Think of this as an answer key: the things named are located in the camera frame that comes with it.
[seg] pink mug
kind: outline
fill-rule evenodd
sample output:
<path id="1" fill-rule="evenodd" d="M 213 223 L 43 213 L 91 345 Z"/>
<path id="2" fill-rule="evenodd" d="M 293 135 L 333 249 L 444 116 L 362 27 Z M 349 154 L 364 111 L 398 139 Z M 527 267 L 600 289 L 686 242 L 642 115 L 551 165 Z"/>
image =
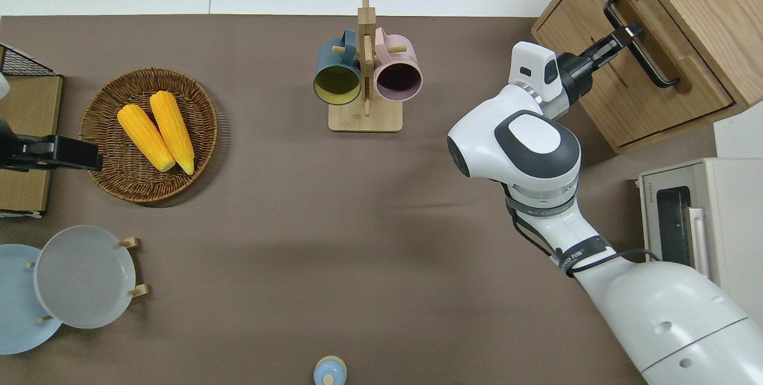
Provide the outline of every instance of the pink mug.
<path id="1" fill-rule="evenodd" d="M 405 51 L 390 53 L 390 48 L 405 46 Z M 376 57 L 374 84 L 381 97 L 402 101 L 414 97 L 421 90 L 421 70 L 416 60 L 414 46 L 403 35 L 387 35 L 384 29 L 376 29 Z"/>

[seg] light blue plate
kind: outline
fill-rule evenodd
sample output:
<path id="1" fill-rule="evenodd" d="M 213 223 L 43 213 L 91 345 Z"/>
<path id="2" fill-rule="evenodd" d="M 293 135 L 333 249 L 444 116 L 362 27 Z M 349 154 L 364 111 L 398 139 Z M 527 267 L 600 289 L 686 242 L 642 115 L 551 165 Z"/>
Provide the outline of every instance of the light blue plate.
<path id="1" fill-rule="evenodd" d="M 24 352 L 50 339 L 61 326 L 57 319 L 40 323 L 48 315 L 35 295 L 36 247 L 0 244 L 0 355 Z"/>

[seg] wicker basket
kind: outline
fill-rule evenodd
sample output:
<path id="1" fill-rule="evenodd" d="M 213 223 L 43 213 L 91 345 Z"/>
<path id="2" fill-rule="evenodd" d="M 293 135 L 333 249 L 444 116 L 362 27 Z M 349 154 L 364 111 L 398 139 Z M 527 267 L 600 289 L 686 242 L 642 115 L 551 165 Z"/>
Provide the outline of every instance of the wicker basket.
<path id="1" fill-rule="evenodd" d="M 159 90 L 175 95 L 191 138 L 194 173 L 179 166 L 160 172 L 142 155 L 117 121 L 117 112 L 136 103 L 154 121 L 149 99 Z M 105 192 L 128 202 L 150 203 L 172 197 L 193 184 L 207 167 L 218 140 L 218 117 L 207 92 L 185 73 L 147 67 L 112 80 L 93 97 L 79 127 L 79 138 L 98 145 L 103 170 L 90 177 Z"/>

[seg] brown tabletop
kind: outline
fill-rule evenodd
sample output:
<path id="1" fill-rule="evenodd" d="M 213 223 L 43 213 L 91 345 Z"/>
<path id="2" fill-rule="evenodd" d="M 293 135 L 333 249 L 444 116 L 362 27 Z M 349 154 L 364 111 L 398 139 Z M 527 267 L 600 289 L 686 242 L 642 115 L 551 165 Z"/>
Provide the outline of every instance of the brown tabletop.
<path id="1" fill-rule="evenodd" d="M 354 17 L 3 17 L 0 41 L 65 75 L 58 132 L 142 67 L 188 73 L 220 111 L 210 168 L 145 207 L 58 170 L 42 219 L 0 242 L 43 247 L 78 224 L 137 236 L 151 293 L 106 327 L 66 325 L 0 357 L 0 383 L 310 384 L 339 355 L 352 385 L 643 383 L 588 296 L 518 236 L 496 183 L 464 178 L 450 127 L 505 85 L 532 18 L 380 17 L 416 48 L 423 89 L 396 134 L 335 133 L 312 92 L 317 49 Z M 618 249 L 643 243 L 644 170 L 715 155 L 706 128 L 614 157 L 581 110 L 581 208 Z"/>

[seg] corn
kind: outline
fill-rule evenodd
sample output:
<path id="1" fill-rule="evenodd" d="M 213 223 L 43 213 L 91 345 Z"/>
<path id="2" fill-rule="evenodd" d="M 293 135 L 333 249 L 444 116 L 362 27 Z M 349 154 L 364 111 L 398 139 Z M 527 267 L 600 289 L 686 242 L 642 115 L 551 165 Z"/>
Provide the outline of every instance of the corn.
<path id="1" fill-rule="evenodd" d="M 174 95 L 159 91 L 152 95 L 150 102 L 153 117 L 169 152 L 185 173 L 193 174 L 193 146 Z"/>
<path id="2" fill-rule="evenodd" d="M 138 105 L 123 106 L 117 113 L 117 120 L 133 143 L 156 169 L 165 172 L 175 165 L 175 160 L 172 159 L 172 155 L 164 144 L 159 131 L 156 130 L 156 126 Z"/>

